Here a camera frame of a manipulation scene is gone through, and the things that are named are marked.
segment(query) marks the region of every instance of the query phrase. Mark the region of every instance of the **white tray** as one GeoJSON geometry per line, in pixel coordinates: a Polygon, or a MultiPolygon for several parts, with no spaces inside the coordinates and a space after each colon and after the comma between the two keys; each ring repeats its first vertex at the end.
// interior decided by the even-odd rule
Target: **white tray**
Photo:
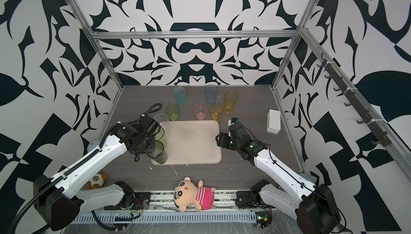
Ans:
{"type": "Polygon", "coordinates": [[[217,164],[221,161],[221,147],[215,137],[220,133],[215,120],[169,122],[167,161],[162,165],[217,164]]]}

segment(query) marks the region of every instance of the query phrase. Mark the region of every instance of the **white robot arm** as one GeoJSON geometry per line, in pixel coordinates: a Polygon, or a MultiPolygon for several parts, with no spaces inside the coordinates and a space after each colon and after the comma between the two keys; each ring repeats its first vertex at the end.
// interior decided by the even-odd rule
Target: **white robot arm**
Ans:
{"type": "Polygon", "coordinates": [[[95,190],[80,189],[104,166],[126,151],[135,155],[136,162],[140,159],[140,154],[153,152],[159,124],[147,114],[161,108],[162,104],[156,103],[139,119],[115,124],[107,130],[99,145],[73,165],[50,178],[42,175],[35,180],[34,197],[14,218],[8,234],[15,233],[18,222],[33,204],[47,222],[47,225],[36,233],[48,228],[53,231],[60,230],[79,214],[100,207],[116,205],[126,208],[131,203],[134,190],[123,181],[95,190]]]}
{"type": "Polygon", "coordinates": [[[298,175],[279,160],[266,144],[251,139],[239,119],[229,120],[229,133],[221,132],[216,138],[218,146],[237,151],[244,160],[268,174],[284,190],[265,180],[255,186],[259,199],[255,206],[270,205],[295,219],[304,234],[330,233],[341,221],[334,196],[325,185],[316,186],[298,175]]]}

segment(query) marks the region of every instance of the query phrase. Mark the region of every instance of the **clear cup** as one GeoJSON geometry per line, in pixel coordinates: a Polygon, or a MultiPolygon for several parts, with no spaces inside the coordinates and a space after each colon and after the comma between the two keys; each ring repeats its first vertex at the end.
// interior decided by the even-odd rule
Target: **clear cup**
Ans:
{"type": "Polygon", "coordinates": [[[177,104],[185,104],[185,88],[184,87],[175,87],[173,89],[174,98],[176,99],[177,104]]]}
{"type": "Polygon", "coordinates": [[[204,91],[205,91],[205,103],[208,106],[215,104],[215,101],[217,99],[218,87],[215,85],[207,85],[205,86],[204,91]]]}
{"type": "Polygon", "coordinates": [[[207,117],[208,107],[204,103],[199,103],[194,106],[194,113],[196,114],[197,120],[205,120],[207,117]]]}
{"type": "Polygon", "coordinates": [[[153,152],[147,154],[148,157],[153,159],[159,164],[164,164],[167,161],[167,154],[164,150],[164,145],[160,141],[155,141],[155,149],[153,152]]]}
{"type": "Polygon", "coordinates": [[[170,104],[167,106],[166,113],[170,121],[176,121],[180,118],[180,108],[176,104],[170,104]]]}
{"type": "Polygon", "coordinates": [[[155,141],[160,141],[164,145],[164,149],[167,147],[167,135],[162,127],[159,127],[155,136],[155,141]]]}
{"type": "Polygon", "coordinates": [[[211,119],[219,121],[221,115],[223,114],[223,107],[219,104],[213,104],[212,106],[210,106],[210,114],[211,119]]]}
{"type": "Polygon", "coordinates": [[[234,112],[235,104],[237,103],[238,95],[235,92],[229,91],[224,94],[224,112],[234,112]]]}
{"type": "Polygon", "coordinates": [[[156,114],[153,119],[160,124],[160,126],[164,129],[165,134],[170,134],[170,127],[168,124],[168,115],[165,113],[158,113],[156,114]]]}

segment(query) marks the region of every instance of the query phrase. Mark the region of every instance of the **plush toy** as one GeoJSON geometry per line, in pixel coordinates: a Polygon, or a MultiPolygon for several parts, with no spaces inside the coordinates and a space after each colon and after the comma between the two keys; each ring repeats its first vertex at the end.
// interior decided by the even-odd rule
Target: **plush toy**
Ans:
{"type": "Polygon", "coordinates": [[[213,206],[214,192],[213,187],[203,187],[203,181],[198,182],[196,187],[189,177],[180,181],[174,190],[174,203],[180,212],[185,212],[188,206],[194,204],[197,211],[209,210],[213,206]]]}
{"type": "Polygon", "coordinates": [[[106,181],[107,177],[108,174],[106,173],[97,173],[89,181],[85,183],[82,189],[91,190],[100,188],[104,184],[104,181],[106,181]]]}

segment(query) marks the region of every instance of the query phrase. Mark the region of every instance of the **wallpaper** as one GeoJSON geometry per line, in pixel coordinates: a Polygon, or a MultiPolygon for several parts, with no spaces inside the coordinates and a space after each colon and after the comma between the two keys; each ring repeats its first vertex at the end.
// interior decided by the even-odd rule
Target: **wallpaper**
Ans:
{"type": "Polygon", "coordinates": [[[291,38],[101,40],[124,85],[271,84],[291,38]]]}
{"type": "MultiPolygon", "coordinates": [[[[98,138],[117,94],[64,0],[0,0],[0,233],[33,181],[71,165],[98,138]]],[[[17,233],[44,220],[31,207],[17,233]]]]}
{"type": "Polygon", "coordinates": [[[316,184],[333,192],[354,234],[409,233],[411,183],[304,41],[277,91],[297,149],[316,184]]]}
{"type": "Polygon", "coordinates": [[[320,0],[308,30],[411,146],[411,0],[320,0]]]}
{"type": "Polygon", "coordinates": [[[77,0],[96,31],[295,29],[309,0],[77,0]]]}

